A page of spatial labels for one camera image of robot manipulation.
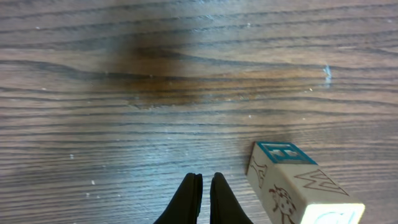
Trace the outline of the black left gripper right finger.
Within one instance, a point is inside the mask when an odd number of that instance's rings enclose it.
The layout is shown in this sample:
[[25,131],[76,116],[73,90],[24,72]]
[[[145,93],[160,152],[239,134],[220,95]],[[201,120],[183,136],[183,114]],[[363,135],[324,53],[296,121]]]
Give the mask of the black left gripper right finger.
[[211,181],[210,224],[252,224],[220,172]]

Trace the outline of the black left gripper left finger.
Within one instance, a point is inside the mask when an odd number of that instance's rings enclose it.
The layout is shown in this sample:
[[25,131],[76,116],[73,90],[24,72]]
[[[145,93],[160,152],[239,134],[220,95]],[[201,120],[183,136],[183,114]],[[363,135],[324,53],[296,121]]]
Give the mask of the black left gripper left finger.
[[203,195],[201,174],[188,173],[154,224],[196,224]]

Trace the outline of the wooden block blue letter H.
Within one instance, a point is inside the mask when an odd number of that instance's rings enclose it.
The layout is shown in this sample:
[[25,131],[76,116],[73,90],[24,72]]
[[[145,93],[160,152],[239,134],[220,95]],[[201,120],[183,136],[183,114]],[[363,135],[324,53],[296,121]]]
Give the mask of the wooden block blue letter H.
[[257,177],[258,188],[261,189],[268,171],[276,164],[316,165],[317,163],[290,142],[256,141],[246,175],[252,170]]

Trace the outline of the wooden block red letter U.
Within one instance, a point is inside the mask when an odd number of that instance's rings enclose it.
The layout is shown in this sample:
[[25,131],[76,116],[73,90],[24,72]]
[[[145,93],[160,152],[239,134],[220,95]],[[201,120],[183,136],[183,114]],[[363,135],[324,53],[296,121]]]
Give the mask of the wooden block red letter U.
[[277,164],[265,182],[262,199],[274,224],[301,224],[311,204],[362,203],[319,166],[297,164]]

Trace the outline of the wooden block yellow letter S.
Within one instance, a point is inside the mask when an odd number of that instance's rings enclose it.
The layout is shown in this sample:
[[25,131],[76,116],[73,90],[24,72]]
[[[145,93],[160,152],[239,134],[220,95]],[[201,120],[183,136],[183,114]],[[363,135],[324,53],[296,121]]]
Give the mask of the wooden block yellow letter S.
[[311,204],[301,224],[357,224],[365,210],[362,203]]

